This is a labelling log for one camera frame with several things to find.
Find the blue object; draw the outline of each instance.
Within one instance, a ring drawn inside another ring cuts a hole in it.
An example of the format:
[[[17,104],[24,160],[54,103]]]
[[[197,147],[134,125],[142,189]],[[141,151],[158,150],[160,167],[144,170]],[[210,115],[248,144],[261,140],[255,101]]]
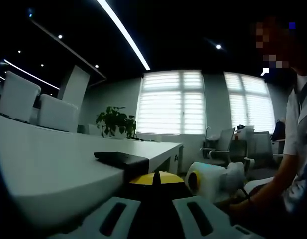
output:
[[[288,29],[294,29],[295,28],[295,23],[294,22],[289,22],[288,23]]]

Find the ceiling light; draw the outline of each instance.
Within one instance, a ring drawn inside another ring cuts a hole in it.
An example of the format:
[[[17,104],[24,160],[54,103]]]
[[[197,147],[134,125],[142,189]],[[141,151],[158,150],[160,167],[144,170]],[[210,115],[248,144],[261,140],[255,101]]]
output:
[[[39,79],[39,78],[36,77],[36,76],[33,76],[32,74],[28,73],[27,71],[24,71],[23,69],[20,69],[19,67],[13,65],[12,63],[10,63],[9,61],[7,61],[7,60],[5,60],[5,59],[4,59],[4,62],[6,62],[7,64],[11,65],[12,67],[15,67],[17,70],[20,70],[20,71],[26,73],[27,75],[29,75],[29,76],[31,76],[31,77],[34,77],[35,79],[37,79],[37,80],[39,80],[39,81],[41,81],[41,82],[44,82],[45,84],[47,84],[47,85],[49,85],[49,86],[51,86],[51,87],[54,87],[54,88],[56,88],[57,90],[59,90],[58,87],[53,86],[52,84],[49,84],[48,82],[43,81],[43,80]]]
[[[110,18],[114,22],[114,24],[119,28],[119,30],[121,31],[124,38],[128,41],[128,43],[130,44],[130,46],[133,49],[133,51],[135,52],[135,54],[138,56],[142,65],[144,66],[144,68],[147,71],[150,70],[149,65],[147,64],[147,62],[143,58],[143,56],[142,56],[141,52],[139,51],[138,47],[136,46],[136,44],[132,40],[131,36],[129,35],[129,33],[127,32],[125,27],[122,25],[122,23],[119,20],[119,18],[117,17],[117,15],[114,13],[114,11],[111,9],[111,7],[108,5],[108,3],[105,0],[97,0],[97,2],[103,7],[103,9],[106,11],[106,13],[110,16]]]

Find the chair backrest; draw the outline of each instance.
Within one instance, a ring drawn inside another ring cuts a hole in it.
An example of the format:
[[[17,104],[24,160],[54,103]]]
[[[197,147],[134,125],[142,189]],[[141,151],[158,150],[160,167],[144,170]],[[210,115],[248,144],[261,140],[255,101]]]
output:
[[[247,157],[255,160],[254,168],[263,168],[273,163],[273,150],[268,131],[250,132],[247,138]]]
[[[226,129],[221,132],[221,136],[216,146],[217,151],[229,151],[234,132],[235,128]]]

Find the gray wall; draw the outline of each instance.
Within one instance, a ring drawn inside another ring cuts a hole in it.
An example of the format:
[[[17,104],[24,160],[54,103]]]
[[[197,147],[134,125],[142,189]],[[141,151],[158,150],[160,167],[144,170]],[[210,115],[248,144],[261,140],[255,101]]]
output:
[[[223,74],[204,74],[208,135],[220,134],[223,129],[231,128],[231,115],[228,90]],[[124,80],[117,83],[100,84],[87,89],[80,113],[79,124],[95,124],[97,114],[107,106],[125,106],[124,112],[135,115],[141,79]],[[275,119],[285,115],[287,94],[276,87],[269,86],[273,101]],[[156,135],[137,134],[139,138],[155,140]],[[204,135],[162,135],[163,142],[181,142],[184,145],[183,167],[186,171],[191,163],[202,161],[199,148],[203,145]]]

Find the white table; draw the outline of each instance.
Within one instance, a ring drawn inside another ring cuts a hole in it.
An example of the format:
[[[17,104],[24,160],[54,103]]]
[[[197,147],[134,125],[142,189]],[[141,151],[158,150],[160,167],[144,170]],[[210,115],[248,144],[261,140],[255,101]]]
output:
[[[176,173],[180,143],[105,139],[60,132],[0,116],[0,169],[10,194],[39,228],[65,223],[109,198],[123,170],[95,161],[94,152],[148,158],[149,172],[169,157]]]

